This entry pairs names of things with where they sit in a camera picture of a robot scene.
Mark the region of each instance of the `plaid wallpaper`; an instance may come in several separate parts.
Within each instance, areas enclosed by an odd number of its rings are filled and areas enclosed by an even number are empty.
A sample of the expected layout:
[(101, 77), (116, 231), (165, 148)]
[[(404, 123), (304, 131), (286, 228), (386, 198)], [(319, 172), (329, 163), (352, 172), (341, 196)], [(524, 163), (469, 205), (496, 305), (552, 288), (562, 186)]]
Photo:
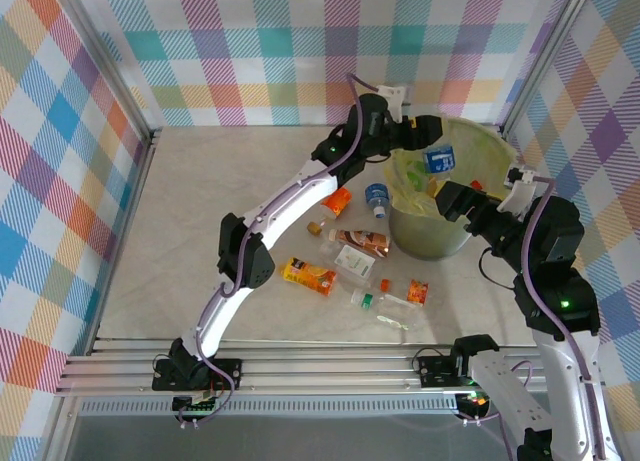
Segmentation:
[(58, 2), (0, 0), (0, 460), (35, 456), (141, 153)]
[(150, 125), (336, 124), (344, 73), (500, 120), (564, 0), (84, 0)]
[(602, 316), (601, 367), (640, 452), (640, 0), (589, 0), (515, 129), (580, 208), (578, 265)]

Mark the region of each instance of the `plastic bottle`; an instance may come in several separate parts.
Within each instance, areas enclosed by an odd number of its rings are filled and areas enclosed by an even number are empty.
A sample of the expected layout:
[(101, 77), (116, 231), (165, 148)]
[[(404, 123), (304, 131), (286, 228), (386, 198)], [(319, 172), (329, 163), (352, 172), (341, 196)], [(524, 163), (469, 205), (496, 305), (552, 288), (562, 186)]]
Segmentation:
[(340, 216), (340, 213), (344, 211), (344, 208), (346, 208), (347, 204), (351, 201), (351, 197), (351, 192), (343, 186), (326, 198), (320, 205), (322, 219), (317, 223), (311, 221), (307, 225), (307, 231), (314, 236), (319, 236), (327, 221), (334, 220)]
[(371, 254), (363, 253), (347, 244), (325, 241), (320, 246), (323, 261), (340, 274), (340, 280), (367, 287), (379, 283), (379, 263)]
[(280, 267), (280, 274), (285, 281), (301, 284), (324, 296), (329, 296), (336, 280), (335, 271), (312, 266), (298, 258), (289, 258), (287, 264)]
[(367, 205), (373, 209), (376, 218), (384, 218), (389, 206), (389, 190), (382, 183), (371, 184), (364, 190)]
[(351, 304), (372, 311), (378, 321), (404, 331), (409, 330), (419, 314), (418, 305), (377, 290), (355, 289), (351, 295)]
[(329, 241), (350, 244), (378, 258), (386, 258), (389, 254), (391, 240), (388, 236), (371, 231), (346, 231), (332, 229), (329, 231)]

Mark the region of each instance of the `metal frame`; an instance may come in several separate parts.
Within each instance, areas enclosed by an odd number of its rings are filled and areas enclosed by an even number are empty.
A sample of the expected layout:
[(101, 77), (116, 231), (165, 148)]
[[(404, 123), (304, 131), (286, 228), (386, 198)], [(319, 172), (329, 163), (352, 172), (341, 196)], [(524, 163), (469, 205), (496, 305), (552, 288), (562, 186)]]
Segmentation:
[(587, 0), (566, 0), (561, 8), (560, 16), (555, 22), (549, 38), (540, 51), (540, 55), (536, 59), (531, 68), (531, 72), (527, 76), (522, 89), (518, 93), (513, 106), (505, 118), (503, 133), (507, 140), (509, 140), (513, 129), (526, 113), (536, 91), (540, 87), (540, 83), (542, 83), (544, 75), (555, 61), (558, 52), (569, 35), (569, 31), (571, 31), (573, 27), (573, 23), (586, 2)]
[[(151, 390), (152, 361), (169, 351), (170, 340), (98, 340), (91, 356), (70, 357), (58, 395), (157, 396)], [(238, 394), (333, 395), (465, 393), (477, 388), (423, 389), (410, 366), (422, 345), (223, 341), (216, 357), (243, 360)], [(524, 359), (534, 365), (529, 391), (546, 392), (542, 361), (535, 347), (502, 348), (510, 366)], [(527, 369), (518, 376), (524, 380)]]
[(147, 124), (138, 103), (133, 99), (131, 91), (129, 91), (129, 88), (122, 79), (116, 62), (93, 26), (89, 15), (82, 5), (82, 1), (58, 0), (58, 2), (62, 6), (65, 14), (71, 19), (71, 24), (76, 28), (80, 39), (82, 39), (82, 44), (96, 63), (98, 71), (103, 74), (105, 81), (114, 92), (116, 99), (122, 105), (129, 120), (138, 131), (138, 134), (142, 136), (145, 143), (149, 144), (152, 138), (152, 130)]
[[(47, 441), (42, 443), (38, 459), (65, 459), (78, 416), (175, 414), (166, 409), (171, 397), (197, 393), (151, 390), (152, 361), (157, 354), (167, 352), (170, 344), (168, 339), (98, 339), (88, 356), (70, 357), (47, 423)], [(455, 413), (453, 396), (478, 388), (421, 388), (411, 360), (423, 347), (223, 341), (217, 357), (243, 360), (242, 384), (234, 397), (238, 402), (229, 403), (224, 414), (291, 414), (297, 406), (303, 406), (306, 414), (322, 415), (327, 407), (320, 403), (338, 402), (337, 399), (347, 403), (364, 400), (357, 407), (343, 404), (329, 409), (332, 413), (340, 411), (341, 415), (371, 415), (372, 411), (378, 415)], [(447, 346), (434, 347), (448, 353)], [(530, 392), (546, 392), (542, 362), (535, 347), (506, 347), (500, 352), (509, 367), (530, 360), (534, 371), (527, 388)], [(524, 381), (528, 369), (521, 368), (516, 374)], [(298, 404), (286, 409), (277, 405), (279, 400), (289, 403), (292, 399)]]
[(159, 131), (154, 133), (153, 137), (150, 140), (150, 143), (144, 148), (144, 152), (140, 158), (140, 172), (136, 178), (131, 201), (127, 206), (127, 210), (125, 212), (125, 219), (123, 222), (123, 229), (120, 237), (116, 241), (114, 257), (113, 261), (110, 263), (109, 268), (107, 270), (107, 277), (105, 279), (104, 287), (102, 289), (102, 293), (100, 295), (100, 299), (98, 300), (98, 306), (96, 307), (96, 312), (91, 320), (91, 326), (89, 327), (88, 337), (84, 346), (82, 346), (83, 353), (86, 353), (87, 356), (91, 353), (91, 349), (93, 343), (95, 342), (98, 336), (98, 329), (100, 328), (100, 321), (102, 320), (102, 315), (104, 313), (104, 308), (107, 302), (107, 297), (109, 296), (109, 291), (111, 289), (111, 282), (113, 281), (113, 275), (115, 274), (116, 266), (120, 261), (120, 257), (122, 256), (122, 251), (124, 250), (124, 245), (126, 243), (127, 237), (129, 236), (129, 231), (131, 230), (131, 225), (133, 221), (133, 217), (135, 215), (136, 209), (138, 208), (138, 204), (140, 203), (140, 198), (142, 196), (142, 190), (144, 189), (144, 184), (147, 181), (147, 176), (149, 175), (149, 169), (151, 167), (151, 161), (153, 161), (153, 156), (155, 155), (158, 142), (159, 135), (161, 134)]

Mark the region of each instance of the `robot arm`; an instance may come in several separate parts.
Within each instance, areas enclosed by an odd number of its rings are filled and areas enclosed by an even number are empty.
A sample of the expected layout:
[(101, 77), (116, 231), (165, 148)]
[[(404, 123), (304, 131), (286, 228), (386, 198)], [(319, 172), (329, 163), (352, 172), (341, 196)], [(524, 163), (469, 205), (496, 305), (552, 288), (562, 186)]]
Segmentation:
[[(220, 339), (240, 304), (273, 274), (275, 264), (269, 250), (282, 233), (318, 201), (363, 171), (367, 158), (388, 155), (397, 148), (424, 149), (442, 136), (442, 122), (438, 117), (419, 116), (411, 122), (404, 117), (396, 122), (383, 97), (365, 94), (359, 99), (361, 113), (353, 107), (347, 123), (334, 129), (329, 138), (317, 146), (311, 160), (290, 183), (243, 217), (230, 213), (223, 219), (220, 274), (215, 294), (197, 328), (177, 339), (169, 353), (173, 365), (192, 388), (202, 385), (203, 380), (207, 384), (208, 368), (199, 360), (206, 362), (215, 356)], [(364, 134), (354, 150), (360, 122), (358, 114), (362, 114), (360, 129)], [(458, 376), (475, 380), (494, 400), (521, 443), (519, 459), (551, 459), (550, 452), (554, 459), (595, 459), (595, 452), (606, 453), (606, 459), (619, 459), (611, 441), (597, 369), (593, 368), (589, 383), (595, 392), (600, 432), (606, 442), (604, 447), (596, 449), (596, 436), (590, 429), (594, 424), (593, 413), (587, 407), (585, 382), (578, 373), (577, 360), (562, 333), (540, 312), (525, 286), (520, 248), (536, 202), (524, 222), (519, 219), (522, 203), (512, 213), (501, 200), (452, 182), (444, 185), (436, 202), (440, 214), (450, 221), (466, 216), (470, 221), (467, 230), (485, 238), (493, 254), (504, 258), (519, 273), (514, 280), (515, 299), (541, 351), (553, 421), (509, 370), (500, 369), (504, 359), (496, 352), (497, 346), (495, 350), (473, 348), (470, 353), (454, 345), (451, 359)], [(596, 298), (591, 286), (571, 267), (583, 234), (577, 208), (569, 201), (553, 197), (536, 225), (529, 260), (536, 290), (564, 325), (576, 333), (578, 345), (591, 364), (597, 357), (600, 327)], [(223, 295), (223, 289), (226, 287), (229, 293), (232, 286), (232, 294)]]
[[(516, 177), (520, 174), (510, 172)], [(548, 199), (547, 204), (539, 205), (541, 199)], [(565, 199), (550, 196), (548, 190), (520, 222), (502, 209), (501, 200), (451, 182), (438, 193), (436, 203), (447, 220), (466, 216), (467, 231), (482, 236), (493, 255), (503, 258), (517, 273), (515, 301), (540, 351), (553, 418), (505, 369), (495, 343), (472, 348), (454, 345), (451, 362), (458, 366), (459, 376), (473, 379), (494, 401), (521, 443), (518, 459), (620, 459), (606, 418), (597, 366), (597, 300), (589, 283), (572, 267), (584, 234), (578, 209)], [(522, 266), (525, 255), (527, 273)], [(527, 275), (538, 300), (526, 286)]]
[[(204, 356), (215, 355), (220, 339), (242, 301), (273, 274), (275, 264), (269, 250), (278, 238), (309, 208), (362, 172), (367, 158), (388, 155), (397, 148), (423, 149), (442, 136), (441, 118), (436, 116), (418, 116), (413, 122), (405, 117), (396, 123), (388, 114), (388, 103), (382, 96), (363, 94), (360, 106), (365, 134), (344, 162), (322, 174), (345, 156), (354, 143), (358, 126), (355, 106), (351, 108), (347, 123), (334, 129), (313, 151), (311, 160), (269, 200), (242, 218), (228, 214), (222, 220), (218, 253), (220, 274), (214, 285), (215, 294), (198, 326), (182, 336), (182, 344), (188, 353), (201, 357), (196, 340), (199, 332)], [(241, 241), (248, 229), (251, 233), (242, 250)], [(241, 252), (244, 253), (241, 286), (235, 294), (225, 297), (220, 286), (224, 283), (228, 292), (228, 287), (236, 282)]]

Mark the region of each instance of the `floor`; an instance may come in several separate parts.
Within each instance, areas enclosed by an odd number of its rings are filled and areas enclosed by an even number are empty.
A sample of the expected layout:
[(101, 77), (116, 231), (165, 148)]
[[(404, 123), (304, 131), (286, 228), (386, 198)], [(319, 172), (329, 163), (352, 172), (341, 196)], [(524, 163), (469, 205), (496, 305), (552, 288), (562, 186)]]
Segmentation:
[[(189, 329), (212, 291), (218, 226), (229, 212), (254, 208), (287, 182), (328, 134), (324, 127), (166, 128), (163, 130), (108, 297), (99, 336), (173, 338)], [(384, 232), (364, 187), (383, 181), (371, 165), (347, 185), (354, 194), (338, 227)], [(306, 232), (312, 209), (272, 250), (276, 264), (297, 256), (318, 260), (318, 241)], [(477, 269), (486, 243), (471, 238), (456, 255), (417, 261), (393, 250), (384, 261), (391, 279), (429, 283), (429, 298), (409, 331), (387, 326), (349, 303), (348, 286), (329, 298), (274, 275), (232, 320), (227, 339), (451, 343), (489, 333), (499, 344), (532, 344), (513, 293), (484, 280)], [(486, 257), (486, 271), (509, 284), (512, 271)]]

